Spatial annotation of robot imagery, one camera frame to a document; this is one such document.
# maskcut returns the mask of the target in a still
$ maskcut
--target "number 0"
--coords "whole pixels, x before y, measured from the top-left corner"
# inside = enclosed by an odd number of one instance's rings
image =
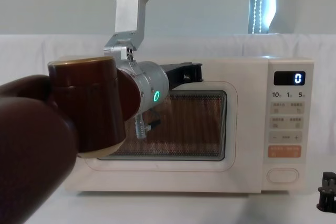
[[[295,83],[296,84],[300,84],[301,83],[301,81],[302,81],[302,74],[300,74],[300,73],[297,73],[296,75],[295,75]]]

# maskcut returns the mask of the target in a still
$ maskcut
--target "aluminum arm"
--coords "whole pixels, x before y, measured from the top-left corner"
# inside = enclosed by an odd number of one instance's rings
[[[116,21],[112,38],[106,44],[105,55],[111,55],[119,46],[128,45],[137,50],[144,38],[145,7],[148,0],[116,0]],[[125,52],[114,52],[116,60],[125,59]]]

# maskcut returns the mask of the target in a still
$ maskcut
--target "green led light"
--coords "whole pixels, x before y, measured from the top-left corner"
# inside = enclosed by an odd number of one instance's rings
[[[155,92],[154,99],[153,99],[154,102],[157,102],[159,100],[159,97],[160,97],[160,92],[159,91]]]

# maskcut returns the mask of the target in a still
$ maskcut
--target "orange button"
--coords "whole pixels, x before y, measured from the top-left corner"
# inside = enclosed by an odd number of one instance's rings
[[[301,145],[270,145],[268,157],[301,157]]]

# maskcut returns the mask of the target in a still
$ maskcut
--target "white wall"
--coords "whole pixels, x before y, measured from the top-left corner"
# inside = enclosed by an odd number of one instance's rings
[[[0,0],[0,34],[112,34],[114,0]],[[249,0],[150,0],[146,36],[244,34]]]
[[[335,0],[277,0],[270,32],[336,34]]]

